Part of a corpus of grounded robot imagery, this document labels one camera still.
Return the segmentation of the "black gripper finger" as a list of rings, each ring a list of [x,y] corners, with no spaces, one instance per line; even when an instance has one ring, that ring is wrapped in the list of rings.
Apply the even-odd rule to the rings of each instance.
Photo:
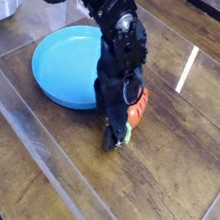
[[[126,137],[126,131],[122,131],[118,134],[114,134],[112,127],[107,126],[104,131],[102,149],[104,152],[110,151],[112,149],[118,149],[124,143]]]

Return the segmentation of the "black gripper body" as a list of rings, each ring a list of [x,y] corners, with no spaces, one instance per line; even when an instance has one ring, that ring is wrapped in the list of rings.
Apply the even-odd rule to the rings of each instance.
[[[94,82],[97,107],[108,118],[108,126],[112,127],[114,134],[127,132],[127,109],[142,98],[145,88],[142,68],[137,67],[129,74],[110,78],[103,69],[103,62],[99,61],[97,72]]]

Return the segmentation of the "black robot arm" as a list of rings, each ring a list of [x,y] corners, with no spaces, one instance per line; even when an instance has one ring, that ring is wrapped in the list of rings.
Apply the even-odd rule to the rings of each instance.
[[[101,30],[101,52],[94,81],[97,108],[107,118],[102,147],[124,144],[128,109],[144,92],[146,30],[134,0],[81,0]]]

